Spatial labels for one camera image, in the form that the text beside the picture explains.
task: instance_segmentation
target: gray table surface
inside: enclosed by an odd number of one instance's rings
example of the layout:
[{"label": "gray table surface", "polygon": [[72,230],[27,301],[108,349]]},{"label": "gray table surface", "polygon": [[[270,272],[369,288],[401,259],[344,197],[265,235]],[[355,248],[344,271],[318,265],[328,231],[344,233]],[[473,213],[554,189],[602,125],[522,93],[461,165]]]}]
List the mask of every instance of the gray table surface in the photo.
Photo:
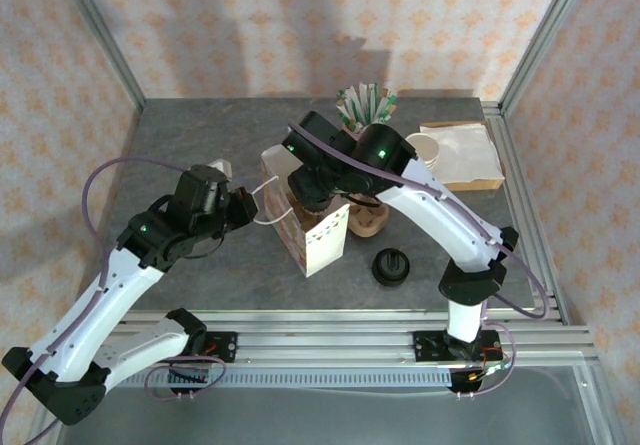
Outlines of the gray table surface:
[{"label": "gray table surface", "polygon": [[[185,167],[225,158],[232,163],[231,185],[252,190],[261,183],[261,152],[282,141],[287,121],[316,110],[338,124],[334,103],[330,98],[149,100],[131,154],[160,157]],[[403,98],[390,125],[406,136],[429,120],[482,119],[476,99]],[[177,179],[177,173],[153,165],[127,164],[113,207],[110,243],[133,215],[171,193]],[[490,223],[499,227],[512,224],[502,189],[458,196]],[[402,250],[411,261],[408,279],[396,289],[379,286],[370,271],[375,254],[387,247]],[[343,257],[305,279],[272,227],[250,225],[227,235],[213,256],[178,262],[133,308],[444,310],[446,300],[437,285],[448,260],[434,240],[392,210],[382,232],[369,239],[348,233]],[[523,306],[532,306],[524,275],[514,265],[508,264],[508,268],[503,294]]]}]

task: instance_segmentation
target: aluminum frame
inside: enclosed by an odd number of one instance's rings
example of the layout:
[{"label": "aluminum frame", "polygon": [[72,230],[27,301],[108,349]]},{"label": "aluminum frame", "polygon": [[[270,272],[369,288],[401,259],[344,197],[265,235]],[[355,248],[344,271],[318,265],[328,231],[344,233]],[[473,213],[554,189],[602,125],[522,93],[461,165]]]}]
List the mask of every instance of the aluminum frame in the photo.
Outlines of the aluminum frame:
[{"label": "aluminum frame", "polygon": [[[498,156],[505,165],[507,177],[504,190],[507,203],[514,221],[514,227],[520,233],[518,250],[533,273],[547,288],[552,304],[558,309],[563,323],[571,324],[566,297],[562,288],[558,286],[558,273],[553,264],[549,243],[540,223],[533,196],[527,186],[527,180],[520,166],[515,144],[507,121],[497,108],[485,108],[487,126],[493,137]],[[536,308],[542,308],[542,301],[535,291],[534,303]]]},{"label": "aluminum frame", "polygon": [[576,0],[552,0],[545,13],[529,47],[525,51],[520,64],[516,68],[502,98],[500,108],[506,118],[515,109],[518,100],[533,78],[533,74],[544,58],[547,50],[560,30],[564,19]]},{"label": "aluminum frame", "polygon": [[[134,312],[110,340],[136,333],[160,315]],[[419,312],[200,312],[197,316],[208,327],[240,331],[236,363],[230,367],[264,369],[266,373],[278,367],[376,370],[383,366],[408,372],[433,367],[434,363],[416,364],[411,331],[445,325],[439,317]],[[517,366],[572,367],[595,443],[624,443],[611,402],[602,396],[606,387],[597,373],[598,362],[587,328],[548,320],[514,320],[508,326],[518,343]],[[501,338],[508,342],[504,335]],[[50,417],[41,407],[30,436],[43,430]],[[42,443],[57,443],[61,430],[57,427]]]}]

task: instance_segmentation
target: cardboard box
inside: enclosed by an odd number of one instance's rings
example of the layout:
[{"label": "cardboard box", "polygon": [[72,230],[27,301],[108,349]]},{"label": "cardboard box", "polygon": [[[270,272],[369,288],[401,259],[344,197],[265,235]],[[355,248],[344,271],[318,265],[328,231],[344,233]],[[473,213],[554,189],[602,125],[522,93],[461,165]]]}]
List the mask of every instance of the cardboard box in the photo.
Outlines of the cardboard box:
[{"label": "cardboard box", "polygon": [[265,186],[265,212],[269,220],[273,220],[293,206],[293,212],[274,224],[274,227],[302,273],[310,277],[342,257],[349,221],[349,202],[334,197],[322,215],[306,213],[295,202],[287,184],[287,177],[300,165],[300,160],[282,145],[262,152],[264,179],[280,177]]},{"label": "cardboard box", "polygon": [[[470,125],[470,124],[482,124],[486,126],[485,121],[450,121],[450,122],[425,122],[420,124],[420,129],[423,128],[440,128],[440,127],[450,127],[457,125]],[[493,145],[493,141],[491,140],[491,136],[487,133],[489,141]],[[502,186],[504,182],[504,177],[506,175],[506,170],[504,164],[499,160],[499,166],[502,171],[502,178],[490,178],[490,179],[482,179],[478,178],[472,181],[460,181],[460,182],[447,182],[442,180],[444,185],[451,190],[452,192],[466,192],[466,191],[477,191],[477,190],[497,190]]]}]

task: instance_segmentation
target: glass panel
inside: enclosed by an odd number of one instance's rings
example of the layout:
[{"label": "glass panel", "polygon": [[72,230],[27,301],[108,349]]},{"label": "glass panel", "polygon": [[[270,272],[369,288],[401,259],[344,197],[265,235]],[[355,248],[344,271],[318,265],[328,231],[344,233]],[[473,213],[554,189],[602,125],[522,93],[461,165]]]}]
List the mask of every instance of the glass panel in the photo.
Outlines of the glass panel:
[{"label": "glass panel", "polygon": [[159,403],[116,389],[59,443],[592,444],[579,386],[572,367],[522,367],[473,400],[447,391],[220,388],[193,403]]}]

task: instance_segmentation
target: black cap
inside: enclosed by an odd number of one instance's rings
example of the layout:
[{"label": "black cap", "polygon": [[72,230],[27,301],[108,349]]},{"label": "black cap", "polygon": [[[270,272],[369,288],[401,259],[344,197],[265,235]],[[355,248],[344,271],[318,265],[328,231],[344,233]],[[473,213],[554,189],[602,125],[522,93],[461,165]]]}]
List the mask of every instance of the black cap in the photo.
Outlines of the black cap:
[{"label": "black cap", "polygon": [[409,275],[409,259],[400,250],[385,248],[373,259],[371,271],[375,279],[385,287],[397,287]]}]

